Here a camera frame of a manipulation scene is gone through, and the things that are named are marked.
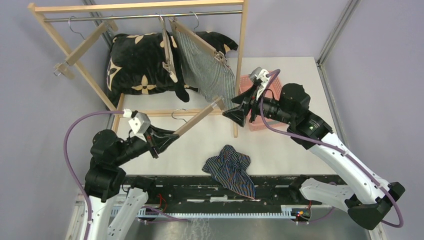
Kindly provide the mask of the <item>navy striped underwear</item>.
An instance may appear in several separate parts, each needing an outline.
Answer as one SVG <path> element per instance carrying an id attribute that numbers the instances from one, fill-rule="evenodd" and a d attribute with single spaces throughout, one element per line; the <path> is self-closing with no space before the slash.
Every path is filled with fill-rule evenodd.
<path id="1" fill-rule="evenodd" d="M 209 157 L 202 167 L 202 171 L 210 174 L 213 180 L 220 183 L 224 188 L 234 193 L 254 199 L 256 197 L 256 187 L 247 173 L 247 168 L 251 164 L 251 158 L 236 151 L 229 144 L 226 144 L 218 155 Z"/>

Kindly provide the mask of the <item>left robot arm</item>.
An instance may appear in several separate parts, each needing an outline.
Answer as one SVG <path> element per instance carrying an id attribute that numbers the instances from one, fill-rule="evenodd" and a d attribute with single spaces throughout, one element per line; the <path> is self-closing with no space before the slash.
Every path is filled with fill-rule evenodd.
<path id="1" fill-rule="evenodd" d="M 155 159 L 180 135 L 172 130 L 150 126 L 142 134 L 122 139 L 111 129 L 98 132 L 92 140 L 89 170 L 85 175 L 86 226 L 82 240 L 123 240 L 141 208 L 156 200 L 154 179 L 136 177 L 127 191 L 123 206 L 110 221 L 112 208 L 127 173 L 122 165 L 149 153 Z"/>

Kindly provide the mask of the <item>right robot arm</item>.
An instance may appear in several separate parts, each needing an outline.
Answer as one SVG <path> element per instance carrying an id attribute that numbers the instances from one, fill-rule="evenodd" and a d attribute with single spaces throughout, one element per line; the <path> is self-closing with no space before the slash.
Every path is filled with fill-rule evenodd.
<path id="1" fill-rule="evenodd" d="M 300 176 L 289 189 L 296 204 L 318 201 L 346 212 L 367 230 L 384 222 L 391 209 L 399 210 L 397 201 L 405 192 L 399 182 L 389 182 L 361 162 L 339 139 L 332 128 L 309 109 L 310 96 L 302 85 L 285 84 L 279 99 L 263 96 L 261 86 L 253 85 L 234 97 L 236 107 L 223 115 L 244 126 L 256 117 L 265 117 L 288 125 L 293 141 L 323 160 L 344 181 L 343 185 L 320 182 Z"/>

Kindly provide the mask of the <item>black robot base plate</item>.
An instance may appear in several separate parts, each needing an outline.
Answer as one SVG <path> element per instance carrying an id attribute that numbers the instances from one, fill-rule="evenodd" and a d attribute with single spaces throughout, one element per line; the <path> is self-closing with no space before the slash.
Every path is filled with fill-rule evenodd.
<path id="1" fill-rule="evenodd" d="M 268 214 L 280 213 L 282 206 L 318 205 L 296 193 L 289 185 L 295 176 L 253 175 L 255 198 L 224 188 L 210 176 L 155 176 L 148 190 L 147 205 L 170 213 Z"/>

